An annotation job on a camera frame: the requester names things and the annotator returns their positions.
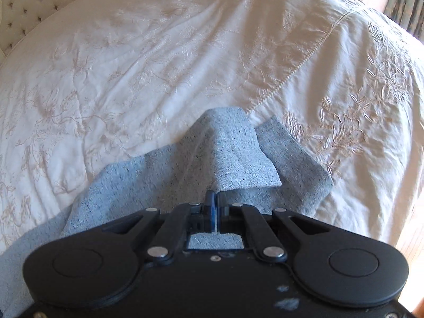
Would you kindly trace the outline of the grey speckled pants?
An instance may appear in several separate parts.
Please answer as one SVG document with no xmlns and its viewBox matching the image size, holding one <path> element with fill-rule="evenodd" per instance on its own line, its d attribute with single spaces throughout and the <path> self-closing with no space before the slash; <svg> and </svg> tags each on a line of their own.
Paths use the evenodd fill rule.
<svg viewBox="0 0 424 318">
<path fill-rule="evenodd" d="M 1 255 L 1 313 L 32 304 L 22 266 L 36 248 L 149 207 L 164 212 L 203 202 L 207 191 L 262 213 L 310 215 L 332 190 L 330 174 L 276 117 L 253 126 L 240 108 L 206 111 L 178 142 L 107 165 L 58 216 L 25 233 Z"/>
</svg>

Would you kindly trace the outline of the cream embroidered bedspread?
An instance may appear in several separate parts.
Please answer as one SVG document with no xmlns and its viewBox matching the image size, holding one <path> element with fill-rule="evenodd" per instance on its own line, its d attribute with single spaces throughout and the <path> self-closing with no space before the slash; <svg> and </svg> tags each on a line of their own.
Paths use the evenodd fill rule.
<svg viewBox="0 0 424 318">
<path fill-rule="evenodd" d="M 203 111 L 276 116 L 318 219 L 396 244 L 423 188 L 423 45 L 361 0 L 75 0 L 1 59 L 1 249 Z"/>
</svg>

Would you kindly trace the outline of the patterned grey curtain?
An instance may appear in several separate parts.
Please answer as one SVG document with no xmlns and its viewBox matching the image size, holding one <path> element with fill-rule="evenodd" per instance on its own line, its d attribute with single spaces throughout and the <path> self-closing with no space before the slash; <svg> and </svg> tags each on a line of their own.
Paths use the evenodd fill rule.
<svg viewBox="0 0 424 318">
<path fill-rule="evenodd" d="M 384 14 L 423 42 L 423 0 L 388 0 Z"/>
</svg>

